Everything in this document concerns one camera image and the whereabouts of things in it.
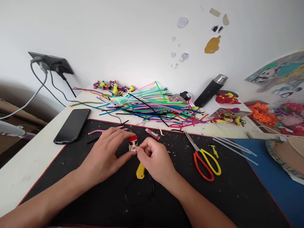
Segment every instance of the black phone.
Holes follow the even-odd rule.
[[[55,144],[70,144],[78,139],[80,131],[88,118],[91,109],[75,109],[54,139]]]

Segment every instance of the black water bottle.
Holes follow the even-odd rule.
[[[228,77],[225,75],[219,74],[215,79],[213,79],[205,90],[200,94],[200,96],[194,102],[194,105],[197,107],[204,107],[208,101],[219,91]]]

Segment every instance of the red and yellow scissors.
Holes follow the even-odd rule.
[[[194,156],[194,163],[195,163],[195,166],[196,166],[197,171],[199,172],[199,174],[200,174],[205,180],[210,181],[210,182],[214,181],[214,175],[213,175],[213,173],[214,173],[215,175],[217,175],[217,176],[220,176],[220,174],[222,173],[222,170],[221,170],[221,168],[220,168],[220,166],[219,166],[219,163],[217,162],[217,160],[216,160],[210,153],[208,153],[207,151],[205,151],[205,150],[203,150],[203,149],[199,149],[199,148],[197,147],[197,145],[194,143],[194,141],[192,140],[192,138],[189,136],[189,134],[188,134],[185,130],[184,130],[184,133],[186,134],[187,138],[189,139],[190,143],[192,144],[192,146],[193,146],[194,149],[195,149],[195,153],[193,153],[193,156]],[[198,152],[201,152],[201,153],[202,153],[202,155],[203,155],[204,159],[206,160],[207,164],[209,165],[209,167],[208,167],[208,166],[206,165],[206,163],[204,163],[204,161],[200,158]],[[216,164],[216,166],[217,166],[217,168],[218,168],[218,171],[217,171],[217,172],[214,170],[214,168],[213,168],[212,165],[210,164],[210,162],[209,162],[209,160],[208,160],[208,158],[206,157],[205,154],[207,154],[209,157],[211,157],[212,160],[215,162],[215,164]],[[200,168],[199,168],[199,166],[198,166],[198,163],[197,163],[197,159],[198,159],[198,160],[202,163],[202,165],[207,169],[208,173],[210,173],[210,176],[211,176],[210,178],[207,178],[207,177],[201,172],[201,170],[200,170]]]

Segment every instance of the wall socket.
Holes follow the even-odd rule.
[[[60,57],[56,57],[56,56],[52,56],[52,55],[46,55],[46,54],[40,54],[40,53],[35,53],[35,52],[28,52],[30,54],[30,56],[32,58],[35,57],[41,57],[43,58],[43,61],[48,64],[51,65],[52,63],[58,62],[60,61],[60,64],[52,64],[51,69],[52,71],[56,71],[58,66],[64,66],[64,73],[69,73],[69,74],[74,74],[71,66],[69,65],[69,63],[67,62],[67,60],[65,58],[60,58]]]

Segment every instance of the hand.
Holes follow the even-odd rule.
[[[104,131],[92,150],[77,169],[89,187],[99,184],[117,172],[136,151],[129,151],[116,158],[115,152],[124,139],[134,136],[132,132],[111,127]]]
[[[166,147],[153,138],[146,138],[137,147],[137,157],[151,176],[164,187],[177,175]]]

